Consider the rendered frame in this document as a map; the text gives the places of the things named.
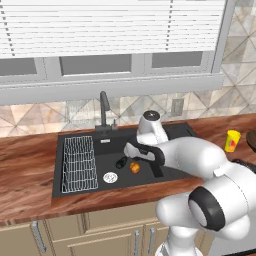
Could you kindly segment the beige cupboard door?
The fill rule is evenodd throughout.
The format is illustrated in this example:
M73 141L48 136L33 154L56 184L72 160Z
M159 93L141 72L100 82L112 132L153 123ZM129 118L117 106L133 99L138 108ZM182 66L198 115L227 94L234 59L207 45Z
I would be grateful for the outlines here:
M141 256L142 225L122 226L54 241L53 248L56 256L134 256L135 230L140 231L138 256Z
M34 236L32 222L0 228L0 256L53 256L44 225L39 221L39 229L46 246L41 253Z
M149 229L151 227L155 228L155 242L154 242L153 255L148 254L149 238L150 238ZM160 222L153 222L153 223L146 224L144 229L143 256L154 256L156 250L165 241L167 235L168 235L168 228L162 225Z

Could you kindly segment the beige false drawer front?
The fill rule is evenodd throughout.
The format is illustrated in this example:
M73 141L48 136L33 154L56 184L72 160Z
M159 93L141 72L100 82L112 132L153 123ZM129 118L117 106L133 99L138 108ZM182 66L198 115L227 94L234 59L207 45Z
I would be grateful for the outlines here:
M106 210L84 213L87 230L117 224L144 221L156 217L155 202L136 204Z

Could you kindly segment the yellow cup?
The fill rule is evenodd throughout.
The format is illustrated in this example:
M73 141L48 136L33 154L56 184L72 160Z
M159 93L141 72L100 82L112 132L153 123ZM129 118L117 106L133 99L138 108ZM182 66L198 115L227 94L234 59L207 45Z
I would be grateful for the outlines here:
M241 133L236 130L228 130L226 133L226 142L224 150L226 152L234 152L240 140Z

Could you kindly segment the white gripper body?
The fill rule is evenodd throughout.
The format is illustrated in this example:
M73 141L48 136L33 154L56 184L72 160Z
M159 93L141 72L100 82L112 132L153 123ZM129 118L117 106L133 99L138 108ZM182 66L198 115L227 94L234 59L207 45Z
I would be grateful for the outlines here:
M129 142L127 142L125 145L124 154L129 158L135 158L140 156L139 150Z

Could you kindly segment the dark brown bowl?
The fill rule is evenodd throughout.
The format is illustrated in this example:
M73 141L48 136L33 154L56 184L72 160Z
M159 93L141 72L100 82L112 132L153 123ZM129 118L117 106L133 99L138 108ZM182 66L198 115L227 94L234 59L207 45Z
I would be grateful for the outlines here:
M256 152L256 130L250 130L246 134L248 145Z

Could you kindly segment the grey wall socket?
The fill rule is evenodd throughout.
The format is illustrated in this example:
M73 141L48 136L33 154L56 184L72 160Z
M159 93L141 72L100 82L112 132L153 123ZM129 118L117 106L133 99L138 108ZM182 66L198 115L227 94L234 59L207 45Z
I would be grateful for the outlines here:
M171 113L173 116L181 116L183 111L184 100L174 99L172 101Z

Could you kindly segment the white window blind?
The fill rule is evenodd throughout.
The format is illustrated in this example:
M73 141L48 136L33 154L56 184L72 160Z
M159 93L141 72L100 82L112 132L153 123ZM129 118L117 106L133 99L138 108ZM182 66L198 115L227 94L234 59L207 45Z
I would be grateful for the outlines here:
M0 0L0 58L213 51L225 0Z

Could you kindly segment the dark purple eggplant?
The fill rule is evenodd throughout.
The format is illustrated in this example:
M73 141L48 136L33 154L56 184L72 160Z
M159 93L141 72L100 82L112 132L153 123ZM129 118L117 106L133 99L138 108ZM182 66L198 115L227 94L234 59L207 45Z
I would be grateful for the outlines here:
M123 167L126 165L126 163L127 163L127 157L122 157L121 159L119 159L119 160L116 162L115 166L116 166L118 169L121 169L121 168L123 168Z

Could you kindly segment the black sink tap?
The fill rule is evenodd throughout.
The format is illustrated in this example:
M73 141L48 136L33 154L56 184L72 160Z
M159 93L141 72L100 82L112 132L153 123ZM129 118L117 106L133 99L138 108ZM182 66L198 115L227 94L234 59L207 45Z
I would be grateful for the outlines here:
M109 131L117 130L118 125L116 121L113 121L111 125L106 122L106 112L110 110L110 104L105 91L100 92L100 111L101 111L101 124L96 125L95 129L97 132L101 132L106 135Z

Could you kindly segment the grey window frame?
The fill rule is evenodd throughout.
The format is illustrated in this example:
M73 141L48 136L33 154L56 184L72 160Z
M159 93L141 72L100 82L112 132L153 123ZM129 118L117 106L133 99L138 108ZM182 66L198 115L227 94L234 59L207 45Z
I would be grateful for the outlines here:
M213 51L0 58L0 105L218 89L236 0L225 0Z

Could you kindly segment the black kitchen sink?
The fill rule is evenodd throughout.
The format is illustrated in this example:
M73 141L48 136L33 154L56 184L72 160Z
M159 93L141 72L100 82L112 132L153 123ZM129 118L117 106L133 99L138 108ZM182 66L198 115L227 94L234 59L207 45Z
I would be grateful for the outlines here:
M122 157L126 157L124 155L124 147L126 142L135 135L136 130L134 128L110 131L105 136L101 135L99 132L60 135L58 137L56 151L56 164L52 196L54 198L58 198L103 190L112 190L150 183L185 179L189 176L183 171L164 166L156 167L153 164L143 160L138 162L140 165L140 172L133 174L130 170L130 164L133 162L131 158L127 158L126 165L123 168L118 169L115 164ZM79 136L91 136L93 139L98 188L91 191L65 194L61 190L64 140L66 138ZM112 184L106 183L103 180L103 176L107 172L116 173L118 175L118 180Z

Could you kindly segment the silver sink drain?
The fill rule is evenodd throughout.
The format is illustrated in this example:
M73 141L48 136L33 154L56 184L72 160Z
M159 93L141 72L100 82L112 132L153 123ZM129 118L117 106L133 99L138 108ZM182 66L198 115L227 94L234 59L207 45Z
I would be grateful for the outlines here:
M118 180L118 175L114 172L107 172L104 174L103 180L108 184L112 184Z

